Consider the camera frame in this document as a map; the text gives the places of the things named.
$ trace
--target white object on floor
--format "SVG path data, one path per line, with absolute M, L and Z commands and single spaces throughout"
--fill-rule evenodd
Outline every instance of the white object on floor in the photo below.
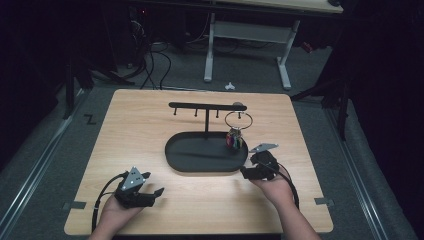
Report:
M 236 87 L 234 87 L 233 84 L 231 84 L 231 82 L 229 82 L 228 85 L 225 86 L 225 89 L 234 90 L 234 89 L 236 89 Z

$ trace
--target white desk leg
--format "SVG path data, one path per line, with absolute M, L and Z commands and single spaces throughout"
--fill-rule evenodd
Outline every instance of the white desk leg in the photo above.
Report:
M 299 24 L 300 24 L 299 20 L 294 22 L 293 27 L 290 31 L 287 43 L 286 43 L 286 48 L 284 49 L 283 56 L 277 58 L 278 69 L 280 70 L 281 81 L 283 83 L 283 88 L 285 90 L 291 89 L 290 79 L 286 69 L 286 60 L 287 60 L 287 57 L 289 56 L 289 52 L 293 45 L 294 38 L 296 37 Z
M 212 68 L 213 68 L 213 38 L 215 34 L 215 13 L 211 13 L 211 24 L 209 27 L 209 47 L 208 54 L 206 55 L 205 65 L 205 82 L 212 81 Z

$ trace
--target hanging ring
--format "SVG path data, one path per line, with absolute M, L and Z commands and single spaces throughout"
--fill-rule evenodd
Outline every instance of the hanging ring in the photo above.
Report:
M 231 114 L 233 114 L 233 113 L 237 113 L 237 114 L 239 114 L 239 118 L 241 118 L 241 117 L 240 117 L 240 116 L 241 116 L 241 114 L 248 116 L 248 117 L 250 118 L 250 124 L 249 124 L 249 125 L 247 125 L 246 127 L 236 127 L 236 126 L 231 126 L 231 125 L 228 123 L 227 118 L 228 118 L 228 116 L 230 116 L 230 115 L 231 115 Z M 246 113 L 246 112 L 243 112 L 243 111 L 233 111 L 233 112 L 229 112 L 229 113 L 225 116 L 225 123 L 226 123 L 226 124 L 227 124 L 230 128 L 234 128 L 234 129 L 242 130 L 242 129 L 246 129 L 246 128 L 248 128 L 248 127 L 252 126 L 252 124 L 253 124 L 253 118 L 252 118 L 252 116 L 250 116 L 250 115 L 249 115 L 248 113 Z

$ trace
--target wooden table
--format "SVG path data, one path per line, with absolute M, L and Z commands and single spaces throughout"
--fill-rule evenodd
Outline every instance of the wooden table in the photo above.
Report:
M 169 102 L 246 105 L 246 112 L 254 120 L 243 131 L 249 148 L 260 143 L 279 144 L 270 152 L 289 170 L 302 213 L 317 232 L 333 229 L 327 206 L 314 201 L 323 194 L 287 95 L 117 90 L 75 197 L 75 201 L 87 204 L 84 209 L 71 209 L 65 225 L 67 234 L 90 234 L 93 206 L 101 189 L 132 166 L 152 173 L 140 192 L 152 193 L 161 187 L 165 191 L 153 207 L 145 208 L 120 234 L 282 232 L 274 207 L 239 171 L 183 173 L 168 165 L 164 152 L 168 139 L 179 132 L 203 131 L 205 120 L 204 111 L 194 117 L 194 110 L 179 109 L 174 115 Z M 228 131 L 226 114 L 215 118 L 211 112 L 209 130 Z M 251 167 L 250 161 L 245 165 Z M 119 182 L 115 181 L 108 191 L 114 191 Z

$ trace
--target black tray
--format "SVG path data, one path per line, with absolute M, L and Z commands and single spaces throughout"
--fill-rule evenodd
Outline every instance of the black tray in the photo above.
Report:
M 244 165 L 247 144 L 239 150 L 227 147 L 227 132 L 181 132 L 165 146 L 168 164 L 180 172 L 233 172 Z

